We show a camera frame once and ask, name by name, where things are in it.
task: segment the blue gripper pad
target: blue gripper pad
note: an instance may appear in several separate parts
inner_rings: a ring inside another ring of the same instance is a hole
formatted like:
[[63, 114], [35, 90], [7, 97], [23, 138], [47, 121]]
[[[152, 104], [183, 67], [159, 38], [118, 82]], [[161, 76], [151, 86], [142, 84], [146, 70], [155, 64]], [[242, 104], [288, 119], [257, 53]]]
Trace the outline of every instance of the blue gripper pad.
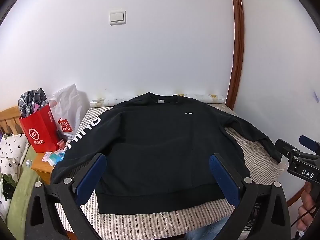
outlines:
[[76, 204], [80, 207], [88, 202], [94, 188], [103, 175], [107, 166], [107, 159], [104, 155], [100, 155], [96, 162], [89, 169], [82, 181], [76, 188]]
[[314, 140], [311, 140], [310, 138], [308, 138], [304, 135], [300, 136], [299, 143], [301, 145], [303, 145], [304, 147], [307, 147], [308, 149], [310, 149], [313, 152], [316, 152], [318, 150], [318, 144]]
[[239, 189], [216, 156], [210, 156], [209, 167], [228, 203], [237, 207], [241, 200]]

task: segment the white plastic bag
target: white plastic bag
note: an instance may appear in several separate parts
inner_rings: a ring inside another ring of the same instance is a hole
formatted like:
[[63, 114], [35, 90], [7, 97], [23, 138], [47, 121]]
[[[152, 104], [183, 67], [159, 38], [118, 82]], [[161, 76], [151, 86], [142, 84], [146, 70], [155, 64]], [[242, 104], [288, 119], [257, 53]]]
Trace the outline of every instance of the white plastic bag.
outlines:
[[82, 104], [76, 84], [56, 92], [48, 101], [58, 129], [73, 139], [88, 110]]

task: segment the sweatshirt sleeve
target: sweatshirt sleeve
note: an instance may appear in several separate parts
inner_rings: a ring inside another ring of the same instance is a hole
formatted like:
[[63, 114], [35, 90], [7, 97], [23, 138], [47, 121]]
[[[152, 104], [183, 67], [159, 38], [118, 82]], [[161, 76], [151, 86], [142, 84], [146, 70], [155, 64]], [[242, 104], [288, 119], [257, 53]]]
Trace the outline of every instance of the sweatshirt sleeve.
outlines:
[[268, 136], [240, 117], [225, 113], [218, 109], [214, 110], [217, 110], [216, 115], [222, 127], [231, 127], [247, 140], [260, 142], [273, 159], [278, 163], [281, 162], [282, 155], [276, 151], [275, 145]]
[[108, 146], [120, 137], [120, 124], [121, 113], [111, 118], [103, 113], [81, 130], [67, 146], [63, 160], [54, 167], [50, 184], [59, 183], [69, 171], [90, 161], [96, 153], [108, 154]]

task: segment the wooden nightstand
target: wooden nightstand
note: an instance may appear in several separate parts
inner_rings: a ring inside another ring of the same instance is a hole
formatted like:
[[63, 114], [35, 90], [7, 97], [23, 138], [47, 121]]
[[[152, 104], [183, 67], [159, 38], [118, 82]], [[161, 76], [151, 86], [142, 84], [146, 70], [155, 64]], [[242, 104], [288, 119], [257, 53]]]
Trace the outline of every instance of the wooden nightstand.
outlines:
[[53, 167], [48, 162], [43, 162], [42, 158], [45, 153], [38, 153], [36, 158], [32, 162], [31, 169], [33, 169], [40, 178], [46, 183], [50, 184], [50, 176]]

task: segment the green blanket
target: green blanket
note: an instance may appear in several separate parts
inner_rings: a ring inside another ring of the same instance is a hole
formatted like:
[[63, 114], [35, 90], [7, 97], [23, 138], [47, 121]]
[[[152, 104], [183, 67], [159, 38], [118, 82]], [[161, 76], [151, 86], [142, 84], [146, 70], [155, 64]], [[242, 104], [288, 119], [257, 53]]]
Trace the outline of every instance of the green blanket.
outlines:
[[27, 159], [34, 160], [36, 155], [33, 147], [30, 146], [21, 167], [21, 176], [13, 193], [7, 216], [7, 226], [17, 240], [24, 240], [29, 199], [35, 182], [40, 179], [35, 171], [26, 166]]

